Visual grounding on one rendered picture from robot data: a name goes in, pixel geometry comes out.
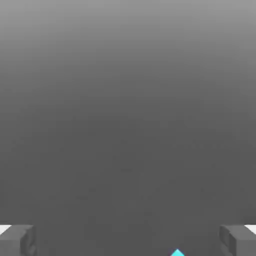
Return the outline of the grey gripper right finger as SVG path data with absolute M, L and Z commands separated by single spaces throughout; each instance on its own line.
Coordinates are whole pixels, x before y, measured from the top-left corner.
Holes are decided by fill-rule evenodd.
M 256 256 L 256 224 L 221 225 L 222 256 Z

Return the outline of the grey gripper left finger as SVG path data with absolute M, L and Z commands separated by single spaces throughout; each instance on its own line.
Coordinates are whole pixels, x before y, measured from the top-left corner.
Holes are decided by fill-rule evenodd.
M 0 224 L 0 256 L 38 256 L 36 227 Z

